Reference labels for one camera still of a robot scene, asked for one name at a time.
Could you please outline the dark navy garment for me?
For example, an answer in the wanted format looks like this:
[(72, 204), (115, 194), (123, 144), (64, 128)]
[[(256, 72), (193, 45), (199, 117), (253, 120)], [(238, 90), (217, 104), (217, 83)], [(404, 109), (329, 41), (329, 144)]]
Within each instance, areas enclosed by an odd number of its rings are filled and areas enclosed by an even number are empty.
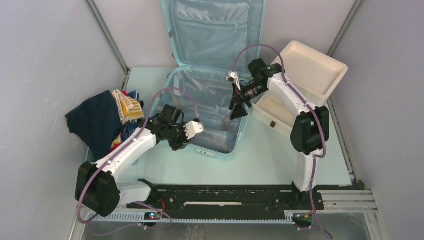
[(109, 90), (85, 100), (65, 118), (69, 132), (88, 146), (95, 162), (109, 154), (112, 143), (124, 129)]

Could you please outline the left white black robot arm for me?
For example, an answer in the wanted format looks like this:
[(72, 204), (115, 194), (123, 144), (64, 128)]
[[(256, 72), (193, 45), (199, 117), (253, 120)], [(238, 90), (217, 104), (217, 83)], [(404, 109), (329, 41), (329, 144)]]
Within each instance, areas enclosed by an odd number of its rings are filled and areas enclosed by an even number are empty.
[(198, 116), (184, 120), (184, 113), (169, 104), (160, 113), (143, 119), (134, 133), (112, 153), (95, 163), (83, 163), (77, 175), (75, 199), (77, 209), (89, 208), (102, 217), (115, 209), (140, 202), (153, 208), (158, 202), (154, 185), (147, 180), (120, 183), (120, 178), (143, 154), (167, 141), (173, 151), (184, 149), (195, 136), (205, 131)]

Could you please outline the cream plastic drawer cabinet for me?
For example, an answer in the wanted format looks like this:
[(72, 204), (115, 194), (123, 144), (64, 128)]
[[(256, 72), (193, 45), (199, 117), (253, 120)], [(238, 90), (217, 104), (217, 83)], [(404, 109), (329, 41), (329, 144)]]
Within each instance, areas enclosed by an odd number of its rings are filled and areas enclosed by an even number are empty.
[[(325, 105), (348, 71), (346, 64), (296, 40), (280, 54), (288, 80), (318, 107)], [(267, 91), (253, 104), (251, 113), (270, 129), (290, 137), (295, 119), (274, 93)]]

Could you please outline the yellow white striped garment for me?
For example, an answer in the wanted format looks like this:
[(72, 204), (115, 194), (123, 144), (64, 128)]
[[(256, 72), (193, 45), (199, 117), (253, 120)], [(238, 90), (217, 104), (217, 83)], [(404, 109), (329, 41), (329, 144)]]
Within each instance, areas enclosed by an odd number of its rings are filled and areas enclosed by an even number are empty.
[(118, 108), (119, 119), (123, 125), (127, 122), (139, 120), (145, 117), (141, 103), (136, 99), (126, 96), (119, 90), (113, 90), (111, 95), (115, 100)]

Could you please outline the light blue ribbed suitcase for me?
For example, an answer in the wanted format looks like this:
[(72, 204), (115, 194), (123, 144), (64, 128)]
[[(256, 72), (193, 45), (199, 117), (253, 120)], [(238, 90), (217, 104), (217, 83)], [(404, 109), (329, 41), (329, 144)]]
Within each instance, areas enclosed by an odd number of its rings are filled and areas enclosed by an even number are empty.
[(248, 64), (259, 57), (266, 3), (163, 0), (161, 5), (178, 67), (168, 76), (166, 91), (150, 114), (154, 116), (170, 105), (183, 111), (183, 121), (191, 121), (198, 109), (205, 131), (188, 149), (230, 160), (243, 138), (248, 117), (229, 119), (233, 86), (226, 76), (236, 69), (240, 80), (250, 78)]

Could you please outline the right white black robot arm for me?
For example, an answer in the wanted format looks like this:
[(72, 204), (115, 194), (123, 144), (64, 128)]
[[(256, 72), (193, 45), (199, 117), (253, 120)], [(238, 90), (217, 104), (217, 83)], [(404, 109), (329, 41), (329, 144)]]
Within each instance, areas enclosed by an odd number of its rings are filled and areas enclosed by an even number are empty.
[(291, 204), (304, 209), (311, 202), (308, 193), (316, 186), (315, 175), (317, 158), (326, 155), (326, 141), (329, 139), (329, 110), (316, 106), (289, 81), (284, 68), (279, 64), (266, 65), (261, 59), (253, 60), (248, 69), (252, 80), (247, 85), (240, 84), (235, 70), (229, 71), (226, 80), (232, 84), (228, 121), (248, 115), (247, 108), (260, 94), (271, 92), (288, 109), (294, 118), (290, 142), (298, 152), (294, 185), (298, 189), (291, 194)]

